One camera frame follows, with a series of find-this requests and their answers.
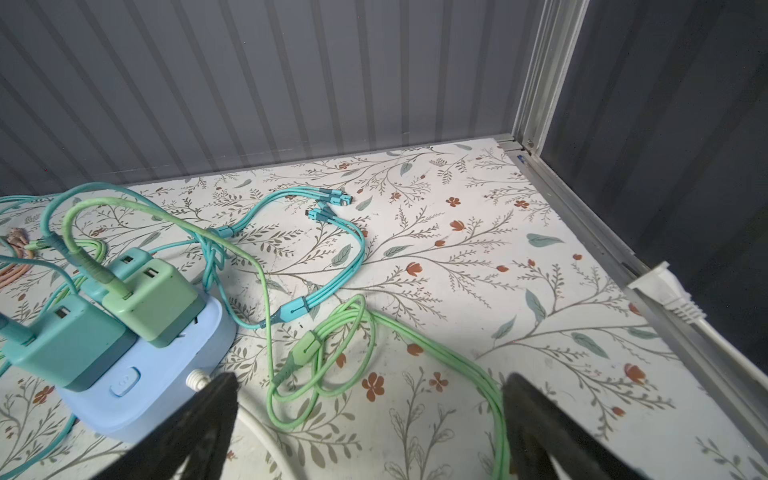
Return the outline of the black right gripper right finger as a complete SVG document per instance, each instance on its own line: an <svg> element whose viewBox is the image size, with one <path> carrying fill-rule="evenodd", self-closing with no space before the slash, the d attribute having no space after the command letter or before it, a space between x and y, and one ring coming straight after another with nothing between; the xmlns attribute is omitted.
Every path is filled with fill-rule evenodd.
<svg viewBox="0 0 768 480"><path fill-rule="evenodd" d="M524 376L502 388L507 438L520 479L636 479L644 476L605 448Z"/></svg>

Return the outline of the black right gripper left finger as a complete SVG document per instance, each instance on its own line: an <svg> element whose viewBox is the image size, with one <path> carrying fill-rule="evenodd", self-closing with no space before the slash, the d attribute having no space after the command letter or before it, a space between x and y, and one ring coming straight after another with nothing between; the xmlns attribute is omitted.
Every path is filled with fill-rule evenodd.
<svg viewBox="0 0 768 480"><path fill-rule="evenodd" d="M235 375L217 376L97 479L219 479L238 413Z"/></svg>

